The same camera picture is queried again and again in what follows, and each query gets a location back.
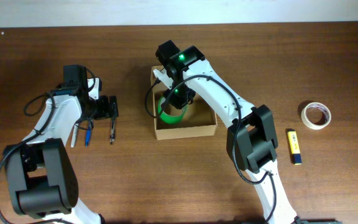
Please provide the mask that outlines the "green tape roll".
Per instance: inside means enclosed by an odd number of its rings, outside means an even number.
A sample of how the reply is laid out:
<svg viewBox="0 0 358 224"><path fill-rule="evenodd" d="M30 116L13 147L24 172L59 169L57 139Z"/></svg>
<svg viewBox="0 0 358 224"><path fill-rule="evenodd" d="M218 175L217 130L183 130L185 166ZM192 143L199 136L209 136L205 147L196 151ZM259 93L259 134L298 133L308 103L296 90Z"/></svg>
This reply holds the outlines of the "green tape roll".
<svg viewBox="0 0 358 224"><path fill-rule="evenodd" d="M159 101L158 101L157 113L161 113L160 119L164 123L167 123L167 124L177 124L177 123L181 122L183 117L185 116L186 111L187 111L187 106L185 106L185 107L183 107L181 109L181 114L180 115L175 115L175 116L170 115L170 114L167 114L166 112L164 112L162 110L162 106L165 103L165 100L166 100L165 97L161 96Z"/></svg>

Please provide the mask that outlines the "blue clear ballpoint pen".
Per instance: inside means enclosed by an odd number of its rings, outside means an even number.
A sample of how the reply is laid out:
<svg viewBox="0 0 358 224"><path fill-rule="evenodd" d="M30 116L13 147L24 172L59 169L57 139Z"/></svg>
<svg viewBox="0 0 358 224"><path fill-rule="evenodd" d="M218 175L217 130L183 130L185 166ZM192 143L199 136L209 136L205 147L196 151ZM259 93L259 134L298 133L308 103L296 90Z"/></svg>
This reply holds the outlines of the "blue clear ballpoint pen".
<svg viewBox="0 0 358 224"><path fill-rule="evenodd" d="M88 121L88 128L87 128L87 130L86 130L85 147L88 147L89 144L90 144L92 129L93 129L93 122L92 122L92 120L90 119L90 120Z"/></svg>

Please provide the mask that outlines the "dark grey ballpoint pen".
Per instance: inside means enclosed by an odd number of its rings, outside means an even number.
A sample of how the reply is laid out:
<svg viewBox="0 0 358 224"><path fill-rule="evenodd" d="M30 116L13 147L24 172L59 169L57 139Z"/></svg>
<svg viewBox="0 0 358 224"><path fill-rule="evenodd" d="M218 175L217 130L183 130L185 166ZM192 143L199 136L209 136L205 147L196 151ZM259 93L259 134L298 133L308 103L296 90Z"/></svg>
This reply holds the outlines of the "dark grey ballpoint pen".
<svg viewBox="0 0 358 224"><path fill-rule="evenodd" d="M109 143L113 145L115 140L116 140L116 119L111 118L111 133L109 137Z"/></svg>

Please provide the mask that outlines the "black cap white marker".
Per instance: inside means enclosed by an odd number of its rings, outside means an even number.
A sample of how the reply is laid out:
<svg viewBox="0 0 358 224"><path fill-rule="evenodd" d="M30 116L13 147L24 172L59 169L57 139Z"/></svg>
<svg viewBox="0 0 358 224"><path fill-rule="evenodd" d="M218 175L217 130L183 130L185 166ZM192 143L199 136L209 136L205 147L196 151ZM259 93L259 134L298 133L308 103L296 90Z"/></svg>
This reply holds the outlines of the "black cap white marker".
<svg viewBox="0 0 358 224"><path fill-rule="evenodd" d="M71 143L70 143L70 147L74 148L76 145L76 139L77 139L77 135L78 135L78 125L75 124L73 127L73 132L72 132L72 136L71 136Z"/></svg>

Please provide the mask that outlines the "cream masking tape roll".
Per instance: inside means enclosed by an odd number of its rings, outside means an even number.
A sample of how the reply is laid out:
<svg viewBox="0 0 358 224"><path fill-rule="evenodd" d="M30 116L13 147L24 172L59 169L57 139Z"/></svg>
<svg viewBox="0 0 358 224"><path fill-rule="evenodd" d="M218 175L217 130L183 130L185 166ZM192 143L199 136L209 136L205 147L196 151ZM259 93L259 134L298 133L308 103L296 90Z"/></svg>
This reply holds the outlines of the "cream masking tape roll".
<svg viewBox="0 0 358 224"><path fill-rule="evenodd" d="M315 109L319 109L322 114L324 115L324 120L325 122L323 124L316 124L316 123L312 123L309 118L307 117L307 110L310 108L315 108ZM304 125L310 129L313 130L320 130L325 128L332 120L332 115L331 112L329 110L329 108L319 102L311 102L309 104L307 104L301 111L301 120L304 123Z"/></svg>

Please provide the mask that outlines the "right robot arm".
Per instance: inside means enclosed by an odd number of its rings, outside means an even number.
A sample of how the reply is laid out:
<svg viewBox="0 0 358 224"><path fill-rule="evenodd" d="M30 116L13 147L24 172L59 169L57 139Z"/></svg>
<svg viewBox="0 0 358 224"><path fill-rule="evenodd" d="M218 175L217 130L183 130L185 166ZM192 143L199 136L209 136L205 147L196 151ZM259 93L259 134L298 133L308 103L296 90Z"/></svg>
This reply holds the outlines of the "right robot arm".
<svg viewBox="0 0 358 224"><path fill-rule="evenodd" d="M182 110L199 95L220 117L227 129L226 150L239 177L253 185L262 204L265 223L299 223L278 173L278 139L272 111L254 106L238 95L214 71L194 45L180 50L171 40L158 46L162 70L154 70L167 90L160 111L167 105Z"/></svg>

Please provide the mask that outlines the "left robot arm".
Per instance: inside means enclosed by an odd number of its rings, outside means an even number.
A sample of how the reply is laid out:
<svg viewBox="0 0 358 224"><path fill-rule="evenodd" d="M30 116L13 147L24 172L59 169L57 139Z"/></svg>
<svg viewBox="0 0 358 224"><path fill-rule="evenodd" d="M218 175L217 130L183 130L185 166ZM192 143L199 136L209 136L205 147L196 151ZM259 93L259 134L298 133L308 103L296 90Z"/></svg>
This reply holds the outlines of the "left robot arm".
<svg viewBox="0 0 358 224"><path fill-rule="evenodd" d="M65 65L63 82L39 97L43 106L35 128L8 145L0 162L13 210L37 223L104 223L79 198L78 181L65 148L83 121L119 116L115 96L100 96L102 83L83 65Z"/></svg>

